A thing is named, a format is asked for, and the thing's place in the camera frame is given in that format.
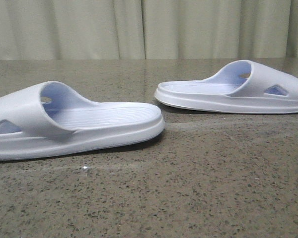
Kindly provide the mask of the beige pleated curtain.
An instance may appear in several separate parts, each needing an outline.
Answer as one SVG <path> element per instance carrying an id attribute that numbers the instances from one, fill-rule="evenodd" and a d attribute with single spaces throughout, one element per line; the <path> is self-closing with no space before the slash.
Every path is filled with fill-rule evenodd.
<path id="1" fill-rule="evenodd" d="M 298 57 L 298 0 L 0 0 L 0 60 Z"/>

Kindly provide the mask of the light blue slipper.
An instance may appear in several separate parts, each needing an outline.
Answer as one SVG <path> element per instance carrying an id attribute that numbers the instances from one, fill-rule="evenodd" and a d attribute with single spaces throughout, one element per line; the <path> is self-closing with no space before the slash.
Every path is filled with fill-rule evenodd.
<path id="1" fill-rule="evenodd" d="M 54 157 L 140 143 L 164 129 L 148 103 L 98 103 L 57 81 L 0 97 L 0 161 Z"/>
<path id="2" fill-rule="evenodd" d="M 298 78 L 257 62 L 238 60 L 207 79 L 162 82 L 155 98 L 169 106 L 198 111 L 298 113 Z"/>

